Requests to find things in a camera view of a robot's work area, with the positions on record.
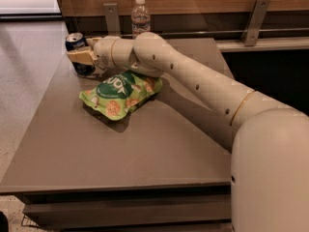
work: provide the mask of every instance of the bottle cap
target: bottle cap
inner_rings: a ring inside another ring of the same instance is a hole
[[[145,4],[145,0],[135,0],[136,4],[143,5]]]

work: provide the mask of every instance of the gray floor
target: gray floor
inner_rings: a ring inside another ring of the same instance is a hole
[[[63,22],[0,24],[0,181],[61,59],[67,28]],[[23,204],[0,196],[0,211],[10,231],[41,231],[22,227]]]

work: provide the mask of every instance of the dark can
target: dark can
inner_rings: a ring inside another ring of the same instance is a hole
[[[72,33],[66,36],[66,49],[72,51],[87,46],[85,37],[81,33]],[[88,75],[94,72],[95,67],[72,62],[76,72],[81,75]]]

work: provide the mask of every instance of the green chip bag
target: green chip bag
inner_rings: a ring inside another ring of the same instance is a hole
[[[111,120],[121,120],[162,88],[159,77],[126,71],[116,74],[95,89],[80,92],[79,98]]]

